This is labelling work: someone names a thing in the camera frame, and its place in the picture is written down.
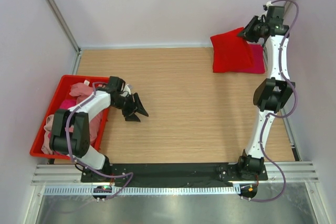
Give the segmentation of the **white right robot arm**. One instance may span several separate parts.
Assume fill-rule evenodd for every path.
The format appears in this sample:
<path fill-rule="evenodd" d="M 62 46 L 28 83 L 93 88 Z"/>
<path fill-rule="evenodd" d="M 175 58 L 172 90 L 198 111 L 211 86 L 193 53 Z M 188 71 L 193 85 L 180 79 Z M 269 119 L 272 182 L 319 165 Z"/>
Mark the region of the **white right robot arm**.
<path fill-rule="evenodd" d="M 287 70 L 287 44 L 290 27 L 284 24 L 285 9 L 268 4 L 265 12 L 254 16 L 238 37 L 248 42 L 264 40 L 267 52 L 267 77 L 255 90 L 253 104 L 257 107 L 254 130 L 247 147 L 234 166 L 240 180 L 254 180 L 265 174 L 265 148 L 269 132 L 278 112 L 285 106 L 295 88 Z"/>

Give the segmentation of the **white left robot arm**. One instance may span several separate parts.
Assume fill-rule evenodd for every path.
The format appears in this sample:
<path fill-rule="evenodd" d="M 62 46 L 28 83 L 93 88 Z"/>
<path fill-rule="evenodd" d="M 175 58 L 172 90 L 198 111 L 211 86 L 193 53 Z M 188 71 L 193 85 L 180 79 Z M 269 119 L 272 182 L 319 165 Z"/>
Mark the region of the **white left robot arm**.
<path fill-rule="evenodd" d="M 92 172 L 100 182 L 124 178 L 128 174 L 113 175 L 107 156 L 99 153 L 90 144 L 89 123 L 103 110 L 114 107 L 121 110 L 128 122 L 140 122 L 138 114 L 149 116 L 139 94 L 119 77 L 110 76 L 107 83 L 95 82 L 93 91 L 82 102 L 68 109 L 58 109 L 54 114 L 49 147 L 65 154 L 71 161 Z"/>

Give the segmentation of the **red t shirt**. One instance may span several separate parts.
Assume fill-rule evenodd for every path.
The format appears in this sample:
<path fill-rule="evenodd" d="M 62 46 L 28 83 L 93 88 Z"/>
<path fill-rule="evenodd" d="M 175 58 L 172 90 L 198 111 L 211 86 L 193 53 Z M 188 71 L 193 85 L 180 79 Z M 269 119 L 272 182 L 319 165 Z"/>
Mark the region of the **red t shirt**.
<path fill-rule="evenodd" d="M 210 37 L 213 46 L 213 72 L 226 73 L 246 70 L 254 65 L 252 50 L 238 34 L 243 27 Z"/>

